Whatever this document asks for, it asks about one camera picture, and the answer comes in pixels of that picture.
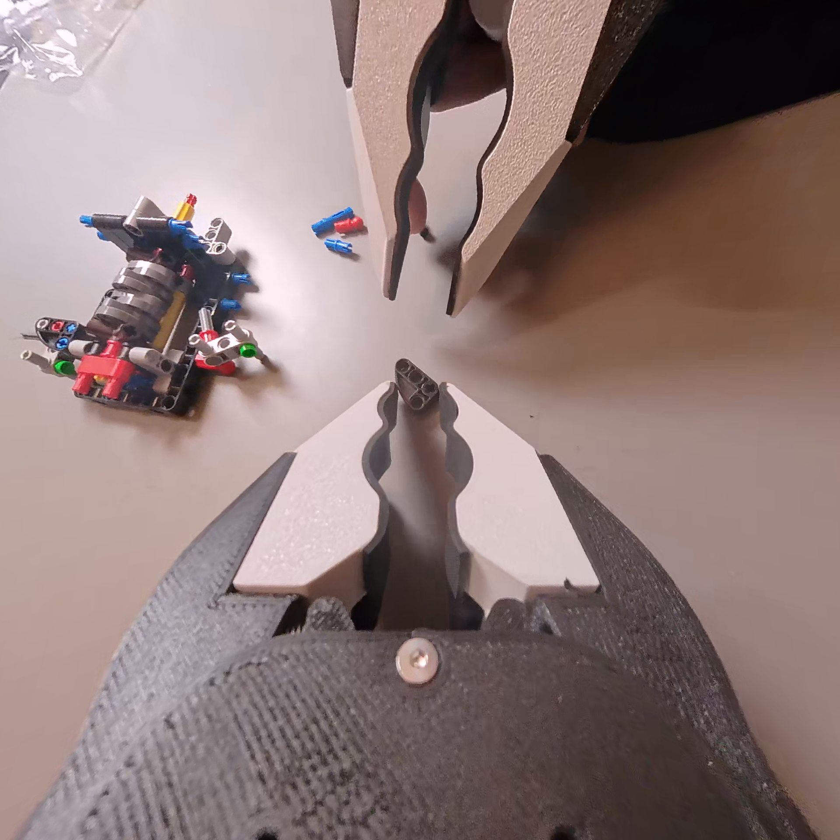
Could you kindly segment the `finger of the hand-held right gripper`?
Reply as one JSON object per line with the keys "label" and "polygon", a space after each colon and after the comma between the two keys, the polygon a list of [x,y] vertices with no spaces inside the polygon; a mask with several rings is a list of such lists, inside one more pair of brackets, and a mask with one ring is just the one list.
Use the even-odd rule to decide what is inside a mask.
{"label": "finger of the hand-held right gripper", "polygon": [[477,172],[476,216],[460,247],[450,316],[485,284],[571,148],[567,132],[610,5],[512,3],[503,42],[507,108]]}
{"label": "finger of the hand-held right gripper", "polygon": [[389,300],[411,236],[408,203],[424,162],[424,104],[453,21],[453,2],[356,4],[351,137],[371,264]]}

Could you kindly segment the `person's right hand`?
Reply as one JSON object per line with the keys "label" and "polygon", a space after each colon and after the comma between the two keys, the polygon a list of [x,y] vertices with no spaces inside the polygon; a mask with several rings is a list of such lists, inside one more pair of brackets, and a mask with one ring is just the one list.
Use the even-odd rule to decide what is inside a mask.
{"label": "person's right hand", "polygon": [[464,107],[507,85],[501,42],[488,36],[467,3],[460,5],[458,22],[449,32],[445,47],[419,99],[423,142],[431,112]]}

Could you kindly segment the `clear plastic bag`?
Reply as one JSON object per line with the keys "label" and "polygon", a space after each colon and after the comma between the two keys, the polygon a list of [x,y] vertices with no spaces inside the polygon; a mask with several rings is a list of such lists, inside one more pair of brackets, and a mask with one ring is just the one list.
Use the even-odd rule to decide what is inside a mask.
{"label": "clear plastic bag", "polygon": [[2,1],[2,81],[54,84],[82,78],[141,1]]}

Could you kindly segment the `lego chassis assembly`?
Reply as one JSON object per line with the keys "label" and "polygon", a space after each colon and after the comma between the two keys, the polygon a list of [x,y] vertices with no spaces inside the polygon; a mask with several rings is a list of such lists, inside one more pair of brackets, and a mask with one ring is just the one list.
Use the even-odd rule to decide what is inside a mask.
{"label": "lego chassis assembly", "polygon": [[188,193],[167,213],[141,195],[128,213],[80,215],[123,263],[88,320],[37,320],[27,339],[43,350],[21,359],[70,381],[83,401],[169,417],[190,416],[209,382],[242,362],[268,364],[237,319],[255,284],[232,231],[219,216],[196,227],[196,203]]}

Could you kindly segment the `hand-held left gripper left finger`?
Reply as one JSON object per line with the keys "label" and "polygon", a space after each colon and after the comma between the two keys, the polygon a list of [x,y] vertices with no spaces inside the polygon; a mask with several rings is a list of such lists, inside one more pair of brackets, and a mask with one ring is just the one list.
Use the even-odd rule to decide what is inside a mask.
{"label": "hand-held left gripper left finger", "polygon": [[377,611],[390,565],[396,384],[385,381],[301,444],[234,579],[248,595],[332,597]]}

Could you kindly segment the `dark grey triangular lego liftarm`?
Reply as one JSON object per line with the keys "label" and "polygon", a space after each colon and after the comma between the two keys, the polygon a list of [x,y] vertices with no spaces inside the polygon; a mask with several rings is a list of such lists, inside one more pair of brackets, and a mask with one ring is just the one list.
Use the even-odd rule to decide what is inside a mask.
{"label": "dark grey triangular lego liftarm", "polygon": [[407,358],[395,363],[395,383],[406,407],[415,414],[425,413],[438,402],[436,381]]}

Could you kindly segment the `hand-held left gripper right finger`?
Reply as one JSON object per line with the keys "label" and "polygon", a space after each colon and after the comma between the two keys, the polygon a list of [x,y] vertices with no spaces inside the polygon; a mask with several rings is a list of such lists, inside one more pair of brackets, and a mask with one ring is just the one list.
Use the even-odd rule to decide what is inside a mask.
{"label": "hand-held left gripper right finger", "polygon": [[537,450],[455,385],[439,386],[451,479],[444,561],[450,622],[503,600],[596,593],[601,583]]}

